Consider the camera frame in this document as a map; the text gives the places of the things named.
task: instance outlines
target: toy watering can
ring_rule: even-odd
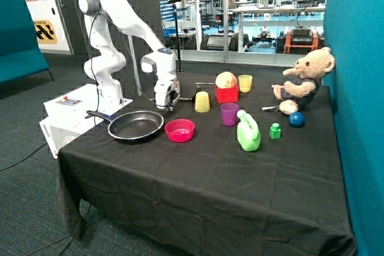
[[[256,121],[244,110],[239,110],[237,117],[241,120],[237,130],[241,147],[247,152],[257,150],[260,146],[260,131]]]

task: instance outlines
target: grey carpet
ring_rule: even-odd
[[[45,143],[39,121],[47,115],[43,103],[86,83],[82,56],[45,55],[55,81],[48,72],[0,85],[0,170],[15,164]],[[224,65],[184,62],[189,73],[216,75],[230,70],[248,73],[255,79],[282,79],[283,68],[254,65]],[[55,211],[56,161],[47,145],[26,161],[0,172],[0,255],[28,255],[64,236]],[[86,214],[84,201],[80,211]],[[87,222],[102,217],[94,207]],[[59,255],[70,238],[66,237],[32,255]],[[189,255],[161,245],[138,233],[101,218],[87,229],[85,238],[74,241],[65,255]]]

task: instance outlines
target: teal partition panel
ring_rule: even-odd
[[[327,77],[358,255],[384,255],[383,0],[327,0]]]
[[[48,69],[25,0],[0,0],[0,83]]]

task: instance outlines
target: black pole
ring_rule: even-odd
[[[178,42],[178,61],[179,61],[179,70],[178,72],[184,72],[183,69],[181,69],[181,58],[180,58],[180,39],[179,39],[179,28],[178,28],[178,13],[176,10],[176,4],[173,3],[173,17],[175,18],[175,28],[176,28],[176,40]]]

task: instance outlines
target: teddy bear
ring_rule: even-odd
[[[284,76],[298,76],[296,82],[272,85],[275,97],[281,101],[278,109],[287,115],[302,110],[319,90],[322,78],[334,68],[335,58],[329,47],[314,50],[297,60],[294,68],[283,71]]]

